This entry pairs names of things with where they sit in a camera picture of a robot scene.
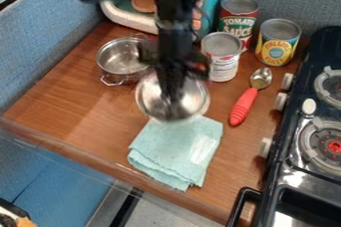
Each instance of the can lid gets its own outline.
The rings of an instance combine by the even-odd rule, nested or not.
[[[300,37],[301,28],[286,19],[274,18],[262,23],[260,30],[265,37],[274,40],[291,40]]]
[[[201,41],[201,48],[214,56],[223,57],[239,55],[242,50],[241,41],[226,32],[214,32],[206,35]]]
[[[255,0],[221,0],[221,7],[234,15],[251,14],[259,8]]]

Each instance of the folded cloth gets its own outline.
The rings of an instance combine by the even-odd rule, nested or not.
[[[204,116],[176,122],[151,119],[130,145],[128,161],[172,188],[202,187],[221,137],[222,123]]]

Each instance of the metal bowl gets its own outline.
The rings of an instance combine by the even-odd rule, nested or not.
[[[139,62],[138,45],[146,47],[147,40],[120,38],[100,49],[96,62],[103,71],[101,81],[105,85],[136,83],[149,72],[149,66]]]
[[[136,102],[140,110],[161,121],[174,121],[203,115],[210,103],[209,92],[202,81],[187,78],[183,85],[182,99],[171,103],[163,99],[156,73],[145,76],[136,88]]]

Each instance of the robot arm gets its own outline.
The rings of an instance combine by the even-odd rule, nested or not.
[[[170,105],[181,99],[187,76],[207,79],[208,59],[192,48],[192,10],[198,0],[155,0],[159,28],[156,71],[163,98]]]

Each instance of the can label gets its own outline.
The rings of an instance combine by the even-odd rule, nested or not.
[[[259,32],[256,56],[258,60],[269,66],[283,66],[293,58],[298,39],[273,40],[268,39]]]
[[[238,71],[237,56],[215,56],[213,54],[205,53],[211,58],[209,78],[215,82],[225,82],[233,79]]]
[[[242,42],[242,51],[246,51],[251,44],[253,25],[258,12],[246,15],[233,15],[222,9],[218,23],[219,32],[227,32],[239,38]]]

